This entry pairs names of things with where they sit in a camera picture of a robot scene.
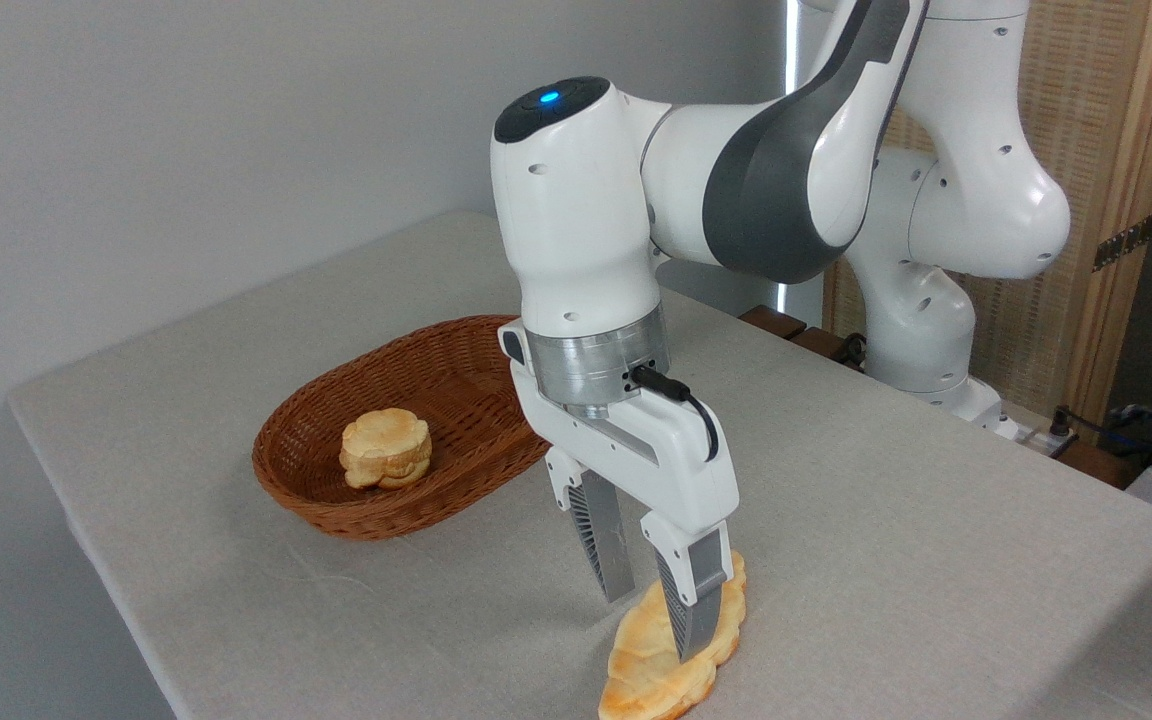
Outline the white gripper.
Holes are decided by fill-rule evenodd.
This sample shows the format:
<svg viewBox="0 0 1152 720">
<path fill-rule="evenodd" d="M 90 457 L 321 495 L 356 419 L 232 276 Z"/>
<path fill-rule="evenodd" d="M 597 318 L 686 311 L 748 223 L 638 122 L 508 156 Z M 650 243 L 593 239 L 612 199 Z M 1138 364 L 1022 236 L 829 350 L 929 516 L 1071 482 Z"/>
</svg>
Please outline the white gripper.
<svg viewBox="0 0 1152 720">
<path fill-rule="evenodd" d="M 721 588 L 733 578 L 726 520 L 738 488 L 726 441 L 708 460 L 702 415 L 650 391 L 609 406 L 605 419 L 567 414 L 541 395 L 524 363 L 522 324 L 505 324 L 498 340 L 526 420 L 554 446 L 545 455 L 550 484 L 608 602 L 635 589 L 616 487 L 646 507 L 641 529 L 655 548 L 679 660 L 689 661 L 713 641 Z"/>
</svg>

